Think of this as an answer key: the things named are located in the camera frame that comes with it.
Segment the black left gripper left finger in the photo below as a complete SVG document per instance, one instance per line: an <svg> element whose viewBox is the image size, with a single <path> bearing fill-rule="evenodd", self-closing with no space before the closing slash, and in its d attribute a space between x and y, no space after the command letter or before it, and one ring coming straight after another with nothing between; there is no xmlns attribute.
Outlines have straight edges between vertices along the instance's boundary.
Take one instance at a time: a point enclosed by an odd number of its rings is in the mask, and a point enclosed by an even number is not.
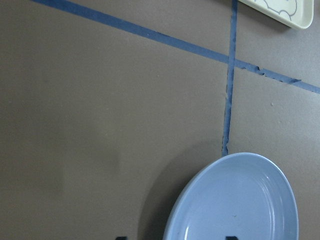
<svg viewBox="0 0 320 240"><path fill-rule="evenodd" d="M115 240L127 240L127 236L117 236Z"/></svg>

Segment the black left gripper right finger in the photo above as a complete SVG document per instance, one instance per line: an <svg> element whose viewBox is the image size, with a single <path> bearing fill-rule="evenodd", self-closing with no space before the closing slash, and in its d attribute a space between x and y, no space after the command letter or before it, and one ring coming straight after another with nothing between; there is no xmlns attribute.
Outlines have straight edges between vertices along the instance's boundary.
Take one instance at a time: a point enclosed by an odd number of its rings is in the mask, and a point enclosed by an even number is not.
<svg viewBox="0 0 320 240"><path fill-rule="evenodd" d="M238 238L236 236L226 236L225 239L226 240L238 240Z"/></svg>

